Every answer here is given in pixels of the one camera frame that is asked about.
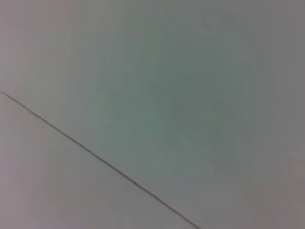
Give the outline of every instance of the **white wall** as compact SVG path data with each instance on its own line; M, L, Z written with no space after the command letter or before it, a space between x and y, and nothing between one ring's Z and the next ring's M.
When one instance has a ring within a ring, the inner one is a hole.
M200 226L276 228L253 212L300 148L301 2L46 2L1 2L2 90Z
M0 93L2 228L193 229Z

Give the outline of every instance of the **wall surface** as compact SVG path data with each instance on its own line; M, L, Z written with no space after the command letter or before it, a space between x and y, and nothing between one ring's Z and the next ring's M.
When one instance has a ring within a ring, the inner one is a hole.
M0 89L202 228L302 228L303 8L1 1Z
M0 225L15 229L194 229L0 93Z

